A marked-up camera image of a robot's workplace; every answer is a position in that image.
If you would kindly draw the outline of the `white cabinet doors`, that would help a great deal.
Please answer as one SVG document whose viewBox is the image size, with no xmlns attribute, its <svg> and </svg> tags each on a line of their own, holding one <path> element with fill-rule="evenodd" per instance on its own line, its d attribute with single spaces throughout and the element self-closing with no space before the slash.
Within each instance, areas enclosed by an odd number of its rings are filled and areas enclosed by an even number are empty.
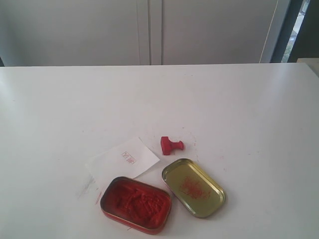
<svg viewBox="0 0 319 239">
<path fill-rule="evenodd" d="M 6 66 L 268 63 L 287 0 L 3 0 Z"/>
</svg>

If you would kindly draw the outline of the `red ink pad tin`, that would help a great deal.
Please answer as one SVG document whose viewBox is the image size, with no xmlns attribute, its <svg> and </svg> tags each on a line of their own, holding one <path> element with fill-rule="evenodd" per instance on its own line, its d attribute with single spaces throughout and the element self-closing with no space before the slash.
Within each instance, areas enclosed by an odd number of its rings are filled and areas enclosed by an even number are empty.
<svg viewBox="0 0 319 239">
<path fill-rule="evenodd" d="M 166 191 L 124 176 L 115 178 L 100 200 L 106 217 L 150 235 L 163 230 L 171 207 Z"/>
</svg>

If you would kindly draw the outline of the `white paper sheet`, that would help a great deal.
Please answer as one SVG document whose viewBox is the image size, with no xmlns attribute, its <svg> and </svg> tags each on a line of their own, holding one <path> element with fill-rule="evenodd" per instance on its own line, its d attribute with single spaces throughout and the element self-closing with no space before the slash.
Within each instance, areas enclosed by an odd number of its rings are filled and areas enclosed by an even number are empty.
<svg viewBox="0 0 319 239">
<path fill-rule="evenodd" d="M 90 159 L 86 167 L 98 187 L 104 190 L 114 178 L 136 178 L 159 160 L 140 138 L 135 137 Z"/>
</svg>

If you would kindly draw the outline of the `gold metal tin lid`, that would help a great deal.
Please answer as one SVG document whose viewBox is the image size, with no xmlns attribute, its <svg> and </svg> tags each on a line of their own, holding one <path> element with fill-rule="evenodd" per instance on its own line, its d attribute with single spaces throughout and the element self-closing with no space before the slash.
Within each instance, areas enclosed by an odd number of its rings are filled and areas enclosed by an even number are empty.
<svg viewBox="0 0 319 239">
<path fill-rule="evenodd" d="M 219 210 L 225 193 L 197 163 L 180 158 L 162 170 L 161 177 L 173 194 L 197 218 L 206 218 Z"/>
</svg>

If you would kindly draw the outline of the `red plastic stamp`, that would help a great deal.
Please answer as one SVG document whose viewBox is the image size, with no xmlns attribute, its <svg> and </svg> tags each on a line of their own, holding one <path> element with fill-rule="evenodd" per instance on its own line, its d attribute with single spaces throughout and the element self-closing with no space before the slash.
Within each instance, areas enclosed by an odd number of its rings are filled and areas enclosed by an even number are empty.
<svg viewBox="0 0 319 239">
<path fill-rule="evenodd" d="M 168 136 L 162 136 L 160 138 L 160 145 L 162 154 L 170 155 L 174 150 L 184 150 L 184 143 L 182 141 L 171 141 Z"/>
</svg>

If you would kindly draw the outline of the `dark window frame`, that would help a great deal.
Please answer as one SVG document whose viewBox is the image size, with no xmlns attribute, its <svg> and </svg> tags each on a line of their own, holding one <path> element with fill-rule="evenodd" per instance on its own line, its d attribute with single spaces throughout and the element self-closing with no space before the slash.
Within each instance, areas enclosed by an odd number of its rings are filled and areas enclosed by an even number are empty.
<svg viewBox="0 0 319 239">
<path fill-rule="evenodd" d="M 302 12 L 303 21 L 294 36 L 294 43 L 289 43 L 293 28 L 297 22 L 302 5 L 307 9 Z M 275 45 L 271 63 L 295 63 L 300 58 L 319 57 L 319 2 L 317 0 L 289 1 L 283 24 Z"/>
</svg>

